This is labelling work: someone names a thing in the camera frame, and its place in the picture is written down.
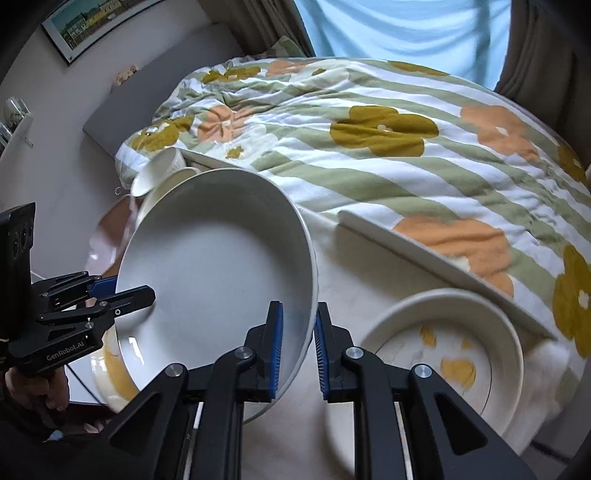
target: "wall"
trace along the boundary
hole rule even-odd
[[[88,240],[116,202],[113,159],[82,132],[115,74],[141,67],[209,23],[197,0],[164,0],[121,24],[68,66],[42,28],[0,85],[0,101],[23,98],[34,114],[34,148],[0,162],[0,211],[37,202],[31,268],[43,277],[81,270]]]

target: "bowl with yellow flower pattern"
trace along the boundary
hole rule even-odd
[[[410,369],[427,364],[503,435],[515,414],[523,383],[523,352],[507,316],[487,299],[440,288],[397,303],[355,345],[384,363]],[[345,467],[355,469],[353,408],[326,407],[329,442]]]

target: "human hand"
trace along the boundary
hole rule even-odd
[[[70,401],[70,387],[64,367],[56,369],[50,378],[29,378],[12,367],[4,375],[10,396],[23,407],[31,409],[32,397],[47,395],[47,408],[63,411]]]

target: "cup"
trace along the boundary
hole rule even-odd
[[[154,190],[152,190],[145,198],[142,206],[139,209],[138,216],[136,218],[136,227],[145,218],[148,212],[154,208],[154,206],[160,201],[164,195],[173,190],[175,187],[180,185],[185,180],[188,180],[195,175],[199,175],[201,170],[195,167],[185,167],[174,172],[170,177],[162,181]]]
[[[21,98],[10,97],[4,102],[4,119],[6,120],[8,128],[13,132],[21,123],[22,119],[30,113]]]
[[[131,183],[129,193],[134,197],[146,195],[170,174],[186,166],[187,164],[178,148],[173,147],[162,150],[137,174]]]

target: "white mug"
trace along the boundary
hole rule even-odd
[[[151,192],[171,173],[187,166],[178,148],[166,148],[140,171],[131,183],[129,193],[141,197]]]
[[[201,173],[201,170],[195,167],[185,167],[177,170],[164,181],[162,181],[154,190],[152,190],[148,196],[142,202],[142,206],[139,208],[138,216],[135,221],[136,227],[145,218],[148,212],[154,208],[154,206],[166,195],[168,192],[176,188],[185,180],[188,180],[195,175]]]

